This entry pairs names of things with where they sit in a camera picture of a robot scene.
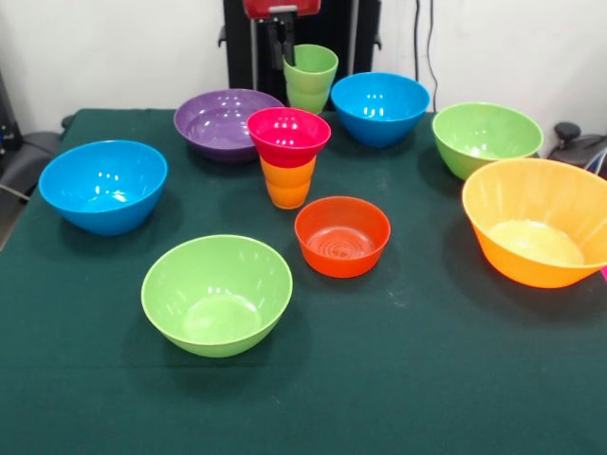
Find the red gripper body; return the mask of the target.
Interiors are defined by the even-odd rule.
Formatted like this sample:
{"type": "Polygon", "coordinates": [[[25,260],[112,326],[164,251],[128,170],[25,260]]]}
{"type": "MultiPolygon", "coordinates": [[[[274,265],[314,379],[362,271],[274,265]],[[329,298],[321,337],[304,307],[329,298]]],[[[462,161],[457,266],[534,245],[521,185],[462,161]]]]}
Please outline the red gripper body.
{"type": "Polygon", "coordinates": [[[251,20],[266,20],[279,14],[294,13],[296,16],[317,14],[321,0],[244,0],[243,7],[251,20]]]}

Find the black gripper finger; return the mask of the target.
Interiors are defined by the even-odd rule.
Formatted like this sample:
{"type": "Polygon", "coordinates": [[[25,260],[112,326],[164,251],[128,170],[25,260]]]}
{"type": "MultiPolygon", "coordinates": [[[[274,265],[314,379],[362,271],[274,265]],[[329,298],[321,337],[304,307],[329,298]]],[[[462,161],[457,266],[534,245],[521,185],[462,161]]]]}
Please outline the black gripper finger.
{"type": "Polygon", "coordinates": [[[283,41],[283,55],[288,65],[295,65],[295,26],[294,18],[286,17],[283,20],[285,39],[283,41]]]}
{"type": "Polygon", "coordinates": [[[282,23],[267,21],[266,31],[271,67],[275,70],[282,70],[284,60],[282,23]]]}

